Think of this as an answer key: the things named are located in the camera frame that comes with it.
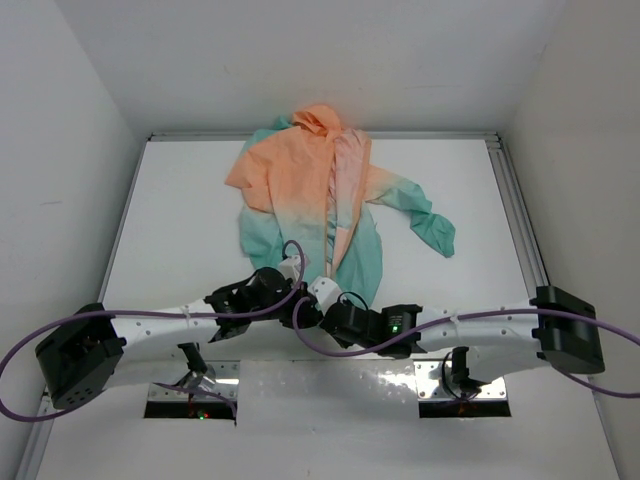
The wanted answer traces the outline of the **orange and teal gradient jacket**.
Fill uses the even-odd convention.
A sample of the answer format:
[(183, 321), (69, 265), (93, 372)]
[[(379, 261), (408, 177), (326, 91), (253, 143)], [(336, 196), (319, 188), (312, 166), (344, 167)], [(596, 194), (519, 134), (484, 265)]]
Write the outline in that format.
[(322, 104), (256, 131), (225, 180), (244, 199), (240, 245), (252, 265), (278, 266), (294, 240), (307, 257), (306, 282), (327, 277), (372, 303), (383, 275), (372, 204), (406, 213), (426, 245), (452, 257), (454, 225), (433, 212), (417, 183), (373, 165), (371, 150), (364, 131)]

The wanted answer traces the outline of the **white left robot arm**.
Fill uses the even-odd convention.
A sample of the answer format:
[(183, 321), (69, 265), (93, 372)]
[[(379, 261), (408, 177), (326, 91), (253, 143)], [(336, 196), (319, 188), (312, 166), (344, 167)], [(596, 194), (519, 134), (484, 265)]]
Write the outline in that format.
[(301, 328), (318, 325), (322, 278), (296, 284), (284, 269), (264, 267), (202, 300), (147, 316), (109, 314), (100, 303), (58, 326), (36, 347), (53, 405), (77, 409), (103, 391), (139, 383), (190, 385), (208, 372), (201, 346), (238, 337), (251, 324), (289, 328), (296, 302), (309, 297)]

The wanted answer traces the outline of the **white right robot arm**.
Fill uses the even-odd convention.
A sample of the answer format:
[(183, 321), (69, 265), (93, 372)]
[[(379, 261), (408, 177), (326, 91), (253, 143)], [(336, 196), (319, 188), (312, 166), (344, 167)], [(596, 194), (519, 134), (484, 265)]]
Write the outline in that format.
[(580, 375), (605, 369), (599, 333), (591, 323), (594, 306), (555, 286), (539, 287), (532, 299), (493, 315), (455, 315), (416, 304), (376, 312), (338, 291), (321, 300), (320, 310), (321, 328), (343, 348), (372, 348), (393, 359), (448, 350), (452, 372), (480, 384), (546, 364)]

